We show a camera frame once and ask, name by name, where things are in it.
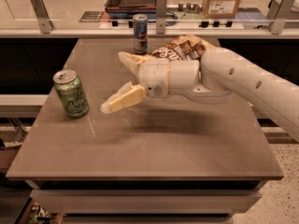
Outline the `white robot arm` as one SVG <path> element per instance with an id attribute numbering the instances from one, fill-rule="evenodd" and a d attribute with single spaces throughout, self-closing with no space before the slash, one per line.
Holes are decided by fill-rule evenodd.
<path id="1" fill-rule="evenodd" d="M 208 49 L 200 60 L 170 61 L 126 52 L 119 59 L 137 83 L 126 83 L 101 104 L 105 114 L 140 104 L 147 97 L 181 95 L 214 105 L 236 93 L 299 140 L 299 87 L 229 49 Z"/>

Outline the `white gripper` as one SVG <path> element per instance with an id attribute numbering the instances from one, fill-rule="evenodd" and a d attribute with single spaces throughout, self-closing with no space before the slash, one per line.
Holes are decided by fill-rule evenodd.
<path id="1" fill-rule="evenodd" d="M 169 95 L 170 62 L 167 59 L 155 59 L 154 56 L 135 55 L 120 51 L 119 59 L 128 68 L 140 84 L 131 81 L 124 84 L 115 94 L 101 104 L 101 111 L 110 114 L 125 107 L 141 103 L 146 96 L 164 98 Z"/>

